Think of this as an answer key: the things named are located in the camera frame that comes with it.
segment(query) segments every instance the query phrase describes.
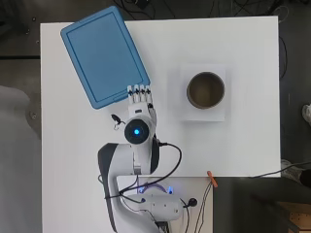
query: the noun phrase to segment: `floor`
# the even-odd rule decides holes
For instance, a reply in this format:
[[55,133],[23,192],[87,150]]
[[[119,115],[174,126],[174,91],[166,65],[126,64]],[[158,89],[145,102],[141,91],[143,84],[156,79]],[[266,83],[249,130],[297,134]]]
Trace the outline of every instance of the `floor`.
[[[232,7],[230,0],[167,0],[176,18],[194,17],[230,17],[239,11]],[[247,11],[257,14],[268,9],[271,0],[250,0]],[[110,0],[28,0],[18,2],[23,22],[30,31],[27,34],[11,31],[0,34],[0,85],[23,90],[30,98],[27,119],[31,127],[41,137],[40,102],[40,59],[3,60],[4,56],[40,55],[40,23],[75,21],[108,6]],[[163,0],[153,0],[156,19],[173,18]],[[298,1],[286,2],[289,15],[280,23],[280,36],[284,39],[288,52],[288,69],[280,81],[281,111],[281,153],[282,158],[292,162],[311,160],[311,127],[301,117],[303,104],[311,102],[311,14],[310,5]],[[286,12],[282,10],[280,19]],[[148,7],[146,13],[154,14]],[[125,20],[132,20],[122,12]],[[240,17],[248,15],[240,11]],[[138,19],[148,19],[144,15],[135,15]],[[285,51],[280,43],[280,67],[283,72]],[[273,216],[252,198],[262,198],[311,203],[311,190],[298,183],[284,179],[238,179],[220,178],[220,187],[214,195],[214,232],[287,232]]]

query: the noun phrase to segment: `white tabletop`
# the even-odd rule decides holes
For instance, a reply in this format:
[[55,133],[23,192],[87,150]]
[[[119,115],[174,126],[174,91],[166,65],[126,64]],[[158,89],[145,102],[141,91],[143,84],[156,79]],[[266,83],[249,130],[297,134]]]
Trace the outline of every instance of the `white tabletop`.
[[[109,142],[125,143],[110,114],[126,117],[127,101],[98,111],[90,106],[60,38],[68,24],[41,25],[44,232],[112,232],[97,182],[97,152]],[[126,26],[152,82],[156,134],[184,153],[174,176],[204,177],[211,170],[215,176],[247,177],[280,168],[277,17],[131,21]],[[168,119],[167,79],[178,79],[182,63],[225,64],[225,122]],[[166,174],[177,159],[173,149],[161,149],[155,175]],[[181,195],[192,192],[185,184]]]

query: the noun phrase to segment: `glowing blue led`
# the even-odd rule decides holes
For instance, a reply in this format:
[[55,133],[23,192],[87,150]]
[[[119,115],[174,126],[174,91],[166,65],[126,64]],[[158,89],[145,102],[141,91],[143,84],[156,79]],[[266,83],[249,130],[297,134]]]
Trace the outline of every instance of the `glowing blue led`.
[[173,194],[173,187],[172,187],[172,186],[169,186],[169,187],[168,187],[167,193],[168,193],[168,194]]

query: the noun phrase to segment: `blue plastic tray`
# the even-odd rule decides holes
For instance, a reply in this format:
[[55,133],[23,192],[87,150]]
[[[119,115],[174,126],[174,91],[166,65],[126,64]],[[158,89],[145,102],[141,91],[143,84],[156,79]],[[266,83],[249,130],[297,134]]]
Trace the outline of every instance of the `blue plastic tray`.
[[125,99],[128,85],[150,84],[116,7],[75,22],[60,34],[94,109]]

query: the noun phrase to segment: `robotic arm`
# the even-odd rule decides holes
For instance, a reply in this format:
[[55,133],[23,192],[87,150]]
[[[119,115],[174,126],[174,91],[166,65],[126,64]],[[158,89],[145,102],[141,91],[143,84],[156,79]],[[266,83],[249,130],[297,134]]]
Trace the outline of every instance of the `robotic arm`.
[[[131,86],[127,90],[129,120],[124,136],[129,144],[107,144],[98,152],[109,218],[114,231],[118,233],[158,233],[162,231],[152,219],[131,212],[121,202],[117,176],[150,175],[157,168],[159,158],[156,111],[150,88],[135,85],[134,90]],[[156,199],[154,196],[136,195],[133,199],[143,203],[143,209],[151,209],[155,202],[165,200],[174,210],[171,216],[174,219],[181,215],[183,209],[179,199],[174,197]]]

